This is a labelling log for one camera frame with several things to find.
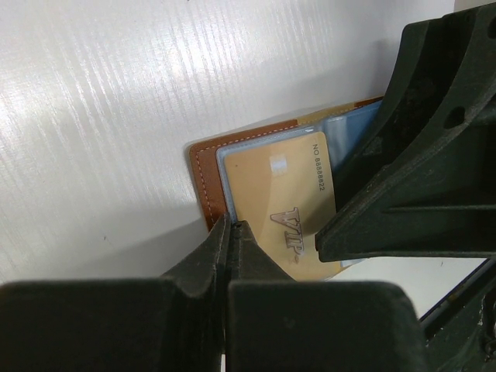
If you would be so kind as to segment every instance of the wallet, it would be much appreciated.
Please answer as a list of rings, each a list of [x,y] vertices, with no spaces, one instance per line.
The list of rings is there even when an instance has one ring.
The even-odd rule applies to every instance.
[[[219,172],[216,153],[224,146],[239,143],[247,140],[268,136],[283,131],[294,129],[298,126],[305,126],[318,122],[331,115],[339,115],[353,111],[380,101],[381,98],[372,98],[364,101],[354,102],[347,105],[327,108],[299,118],[278,122],[269,126],[262,126],[238,133],[219,136],[214,139],[207,139],[191,146],[189,157],[193,173],[194,183],[198,191],[198,200],[205,217],[205,221],[210,230],[217,219],[228,212],[226,197],[222,188],[222,179]]]

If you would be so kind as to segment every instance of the textured white surface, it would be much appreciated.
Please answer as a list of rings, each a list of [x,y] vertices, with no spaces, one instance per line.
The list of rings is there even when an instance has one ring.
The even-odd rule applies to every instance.
[[[0,281],[161,274],[206,235],[188,144],[384,93],[453,3],[0,0]],[[405,262],[414,301],[474,267]]]

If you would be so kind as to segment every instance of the gold card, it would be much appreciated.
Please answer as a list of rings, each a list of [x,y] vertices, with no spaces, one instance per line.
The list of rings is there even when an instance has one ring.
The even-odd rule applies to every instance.
[[[339,262],[320,262],[315,249],[315,234],[336,214],[324,133],[231,153],[225,166],[237,219],[248,221],[284,271],[311,281],[342,270]]]

